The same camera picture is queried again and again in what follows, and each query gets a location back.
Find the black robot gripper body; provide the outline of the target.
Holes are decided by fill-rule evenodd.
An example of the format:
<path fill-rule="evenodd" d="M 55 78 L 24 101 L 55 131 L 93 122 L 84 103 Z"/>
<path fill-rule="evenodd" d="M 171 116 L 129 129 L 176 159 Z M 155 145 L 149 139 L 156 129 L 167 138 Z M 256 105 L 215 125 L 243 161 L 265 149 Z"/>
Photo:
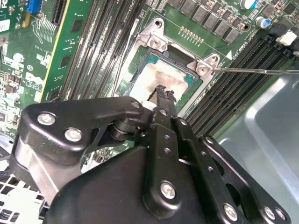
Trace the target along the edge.
<path fill-rule="evenodd" d="M 180 163 L 182 206 L 168 219 L 158 219 L 142 199 L 148 150 L 127 150 L 67 183 L 46 214 L 48 224 L 211 224 L 212 204 L 198 195 L 190 169 Z"/>

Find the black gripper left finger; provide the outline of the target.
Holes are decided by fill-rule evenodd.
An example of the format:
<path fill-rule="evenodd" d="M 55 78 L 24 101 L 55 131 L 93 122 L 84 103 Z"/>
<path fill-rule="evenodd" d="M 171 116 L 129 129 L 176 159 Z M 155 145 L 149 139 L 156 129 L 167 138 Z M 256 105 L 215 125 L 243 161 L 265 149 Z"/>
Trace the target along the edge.
<path fill-rule="evenodd" d="M 172 217 L 182 206 L 178 137 L 167 92 L 158 86 L 143 107 L 132 97 L 52 102 L 21 114 L 13 148 L 14 171 L 25 170 L 47 204 L 70 181 L 136 148 L 148 150 L 142 199 L 155 217 Z"/>

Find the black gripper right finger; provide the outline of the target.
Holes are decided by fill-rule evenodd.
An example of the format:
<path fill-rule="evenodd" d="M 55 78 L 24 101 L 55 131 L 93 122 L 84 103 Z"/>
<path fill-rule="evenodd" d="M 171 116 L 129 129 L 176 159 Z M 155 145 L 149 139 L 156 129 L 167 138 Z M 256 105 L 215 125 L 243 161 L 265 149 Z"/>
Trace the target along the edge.
<path fill-rule="evenodd" d="M 171 224 L 289 224 L 290 216 L 260 184 L 209 135 L 196 137 L 177 116 L 167 92 L 178 137 L 183 184 L 182 210 Z"/>

